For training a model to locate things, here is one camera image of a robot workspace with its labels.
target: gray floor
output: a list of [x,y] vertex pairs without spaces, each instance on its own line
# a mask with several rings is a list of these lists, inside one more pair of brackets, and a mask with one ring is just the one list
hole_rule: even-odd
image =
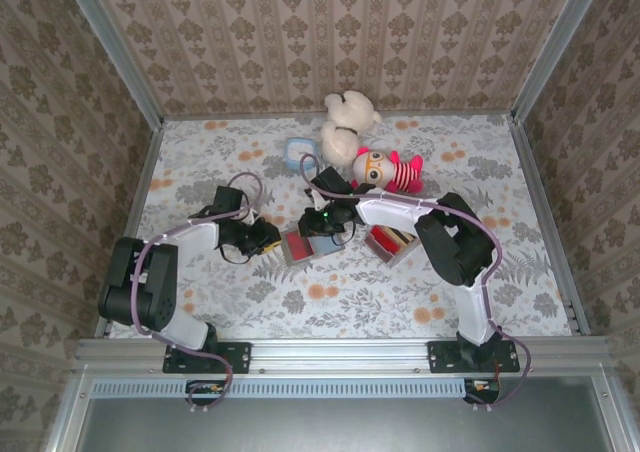
[[490,413],[460,399],[235,399],[207,413],[175,399],[97,400],[79,450],[610,451],[587,380],[530,379]]

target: stuffed toy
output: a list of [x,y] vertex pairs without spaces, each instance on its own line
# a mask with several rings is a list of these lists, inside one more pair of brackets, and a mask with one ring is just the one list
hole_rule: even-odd
[[389,192],[417,194],[422,190],[421,172],[422,157],[416,155],[409,162],[401,162],[395,150],[387,159],[382,152],[362,147],[353,163],[356,184],[373,184]]
[[360,92],[329,94],[324,99],[327,121],[323,124],[322,156],[334,167],[350,167],[358,154],[358,136],[380,123],[382,117]]

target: pink plush toy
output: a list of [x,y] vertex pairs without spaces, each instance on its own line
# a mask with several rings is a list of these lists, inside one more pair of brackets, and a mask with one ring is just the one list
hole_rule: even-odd
[[400,162],[400,156],[395,150],[387,159],[382,152],[360,147],[353,163],[357,184],[374,184],[389,192],[402,190],[417,194],[422,190],[421,172],[422,157],[416,155],[408,163]]

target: wall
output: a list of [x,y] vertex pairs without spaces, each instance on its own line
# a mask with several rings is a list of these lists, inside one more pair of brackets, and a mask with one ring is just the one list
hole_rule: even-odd
[[37,450],[150,138],[74,0],[0,0],[0,450]]
[[640,0],[595,0],[525,121],[594,333],[640,406]]
[[565,0],[101,0],[163,115],[508,109]]

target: floral tablecloth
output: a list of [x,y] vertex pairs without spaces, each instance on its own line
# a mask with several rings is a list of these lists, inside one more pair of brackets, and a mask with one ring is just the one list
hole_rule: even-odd
[[[250,170],[264,179],[261,212],[281,230],[304,207],[300,175],[286,168],[292,137],[319,138],[321,118],[180,121],[164,126],[160,157],[139,237],[150,238],[211,203],[217,185]],[[505,260],[490,282],[494,316],[515,335],[569,335],[567,317],[518,156],[503,116],[386,118],[362,138],[370,148],[425,159],[424,197],[460,194],[501,240]],[[351,178],[350,171],[344,171]],[[250,197],[250,179],[238,185]],[[452,336],[452,286],[419,247],[385,268],[362,243],[365,229],[340,253],[289,267],[280,247],[246,265],[211,251],[179,278],[178,303],[213,323],[225,338]],[[114,324],[111,337],[131,337]]]

